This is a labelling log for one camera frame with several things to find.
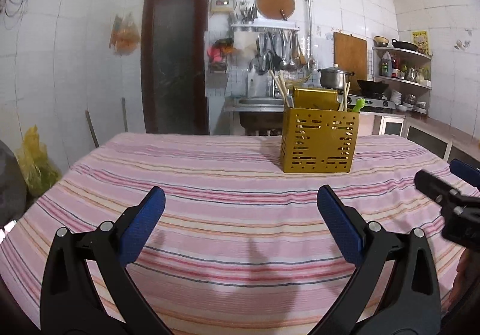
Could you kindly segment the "hanging orange snack bag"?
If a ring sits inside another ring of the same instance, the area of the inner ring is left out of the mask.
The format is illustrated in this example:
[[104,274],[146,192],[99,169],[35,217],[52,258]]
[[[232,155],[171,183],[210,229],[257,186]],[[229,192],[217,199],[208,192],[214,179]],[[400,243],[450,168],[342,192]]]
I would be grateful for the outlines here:
[[112,25],[109,48],[115,55],[131,55],[139,46],[141,35],[132,13],[125,17],[116,16]]

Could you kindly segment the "pink striped tablecloth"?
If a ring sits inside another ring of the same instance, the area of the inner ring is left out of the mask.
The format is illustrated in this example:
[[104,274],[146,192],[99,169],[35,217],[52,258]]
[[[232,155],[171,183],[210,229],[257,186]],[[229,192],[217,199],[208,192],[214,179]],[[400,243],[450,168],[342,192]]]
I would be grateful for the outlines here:
[[75,162],[1,243],[1,277],[38,323],[55,232],[115,220],[155,186],[166,208],[128,272],[177,334],[306,334],[352,275],[317,209],[320,186],[386,230],[420,227],[442,299],[462,249],[441,236],[439,207],[417,192],[421,169],[477,190],[438,156],[398,136],[357,140],[347,174],[285,174],[277,137],[123,133]]

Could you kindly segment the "corner wall shelf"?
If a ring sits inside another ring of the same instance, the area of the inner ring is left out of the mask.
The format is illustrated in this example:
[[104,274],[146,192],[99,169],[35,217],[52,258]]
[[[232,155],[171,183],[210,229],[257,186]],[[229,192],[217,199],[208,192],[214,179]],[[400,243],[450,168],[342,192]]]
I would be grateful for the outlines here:
[[432,58],[395,47],[373,47],[372,79],[388,84],[385,95],[400,94],[401,102],[418,115],[426,116],[431,106]]

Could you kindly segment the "round wooden board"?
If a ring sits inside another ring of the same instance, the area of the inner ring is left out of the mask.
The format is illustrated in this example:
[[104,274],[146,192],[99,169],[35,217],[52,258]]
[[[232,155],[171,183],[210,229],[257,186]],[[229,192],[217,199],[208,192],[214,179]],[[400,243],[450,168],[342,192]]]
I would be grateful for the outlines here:
[[258,11],[264,18],[288,20],[295,12],[295,0],[255,0]]

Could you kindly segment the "wooden stick against wall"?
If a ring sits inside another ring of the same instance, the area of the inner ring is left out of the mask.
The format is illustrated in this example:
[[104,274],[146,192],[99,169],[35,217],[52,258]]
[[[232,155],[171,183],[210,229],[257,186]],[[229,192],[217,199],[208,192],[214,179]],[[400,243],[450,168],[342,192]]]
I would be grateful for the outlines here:
[[92,122],[89,110],[85,110],[85,118],[86,118],[86,121],[87,121],[87,125],[88,125],[88,128],[89,128],[89,133],[91,135],[94,147],[98,148],[99,143],[98,143],[98,139],[97,139],[97,136],[96,136],[96,133],[95,133],[95,128],[93,126],[93,122]]

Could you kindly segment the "rectangular wooden cutting board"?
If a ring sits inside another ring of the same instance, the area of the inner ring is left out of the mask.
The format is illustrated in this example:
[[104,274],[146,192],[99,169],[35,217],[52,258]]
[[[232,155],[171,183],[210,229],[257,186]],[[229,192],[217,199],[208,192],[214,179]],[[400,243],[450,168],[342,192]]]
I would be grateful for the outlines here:
[[334,32],[334,64],[343,71],[354,73],[350,78],[351,92],[360,92],[358,80],[367,80],[368,76],[367,41]]

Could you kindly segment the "white soap bottle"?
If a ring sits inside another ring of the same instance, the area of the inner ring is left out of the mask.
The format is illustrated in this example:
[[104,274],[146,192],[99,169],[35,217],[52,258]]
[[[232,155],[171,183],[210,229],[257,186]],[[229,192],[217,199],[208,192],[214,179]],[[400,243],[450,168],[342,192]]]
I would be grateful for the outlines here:
[[247,97],[255,98],[257,96],[258,74],[255,68],[251,68],[247,74]]

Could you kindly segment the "green frog-handled utensil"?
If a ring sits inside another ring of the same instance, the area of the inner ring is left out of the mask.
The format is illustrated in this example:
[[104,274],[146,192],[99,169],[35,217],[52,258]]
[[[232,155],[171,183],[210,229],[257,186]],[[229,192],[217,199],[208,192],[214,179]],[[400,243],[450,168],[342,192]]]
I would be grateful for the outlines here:
[[365,100],[363,98],[359,98],[356,100],[354,108],[352,108],[352,112],[360,113],[360,111],[365,107]]

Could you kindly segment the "dark grey bag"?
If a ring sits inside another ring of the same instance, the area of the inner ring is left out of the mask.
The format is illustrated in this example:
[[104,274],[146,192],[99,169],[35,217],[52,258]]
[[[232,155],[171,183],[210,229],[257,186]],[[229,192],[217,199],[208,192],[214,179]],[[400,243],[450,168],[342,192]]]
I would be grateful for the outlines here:
[[28,189],[16,156],[2,141],[0,149],[0,225],[22,217],[27,209]]

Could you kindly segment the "wooden chopstick pair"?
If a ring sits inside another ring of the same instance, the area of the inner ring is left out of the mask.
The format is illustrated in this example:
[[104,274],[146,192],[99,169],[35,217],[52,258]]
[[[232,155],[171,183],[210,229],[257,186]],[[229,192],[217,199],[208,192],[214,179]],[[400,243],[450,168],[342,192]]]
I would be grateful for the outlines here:
[[343,82],[343,94],[342,94],[342,101],[340,102],[340,106],[338,111],[345,111],[345,104],[347,101],[347,82]]

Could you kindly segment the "yellow plastic bag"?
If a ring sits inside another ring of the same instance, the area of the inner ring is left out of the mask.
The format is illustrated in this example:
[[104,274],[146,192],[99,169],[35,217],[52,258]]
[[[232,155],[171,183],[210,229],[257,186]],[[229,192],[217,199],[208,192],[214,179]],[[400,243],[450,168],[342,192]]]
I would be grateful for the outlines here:
[[41,142],[36,125],[24,134],[23,142],[16,150],[16,159],[32,197],[41,197],[62,176],[60,170],[50,161],[47,145]]

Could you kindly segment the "steel cooking pot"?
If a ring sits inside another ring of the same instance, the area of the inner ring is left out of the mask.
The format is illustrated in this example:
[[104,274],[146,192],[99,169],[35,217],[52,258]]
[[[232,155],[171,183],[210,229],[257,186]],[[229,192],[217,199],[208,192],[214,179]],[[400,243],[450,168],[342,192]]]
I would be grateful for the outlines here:
[[317,70],[320,73],[320,86],[327,89],[343,90],[354,71],[343,71],[337,64]]

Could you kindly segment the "gas stove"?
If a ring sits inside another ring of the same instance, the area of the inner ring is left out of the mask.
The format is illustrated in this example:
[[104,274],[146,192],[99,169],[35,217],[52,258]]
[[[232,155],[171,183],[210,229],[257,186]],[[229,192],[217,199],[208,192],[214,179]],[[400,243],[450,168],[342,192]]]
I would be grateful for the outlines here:
[[380,109],[380,110],[394,110],[395,104],[387,99],[366,98],[364,96],[358,96],[354,94],[348,94],[346,102],[349,107],[354,107],[356,102],[360,99],[364,100],[363,109]]

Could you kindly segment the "black wok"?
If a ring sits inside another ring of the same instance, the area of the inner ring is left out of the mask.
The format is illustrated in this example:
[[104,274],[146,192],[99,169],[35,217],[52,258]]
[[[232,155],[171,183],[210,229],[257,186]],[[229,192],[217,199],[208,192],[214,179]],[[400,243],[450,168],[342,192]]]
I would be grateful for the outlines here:
[[388,84],[382,81],[358,80],[357,84],[361,94],[367,98],[378,98],[388,88]]

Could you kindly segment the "water heater control box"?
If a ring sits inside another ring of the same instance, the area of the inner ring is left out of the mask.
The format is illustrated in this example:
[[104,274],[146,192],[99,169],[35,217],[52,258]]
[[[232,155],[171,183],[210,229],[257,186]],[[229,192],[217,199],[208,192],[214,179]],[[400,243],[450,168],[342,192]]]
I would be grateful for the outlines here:
[[234,0],[211,0],[210,1],[210,13],[219,14],[219,13],[231,13],[235,10],[235,1]]

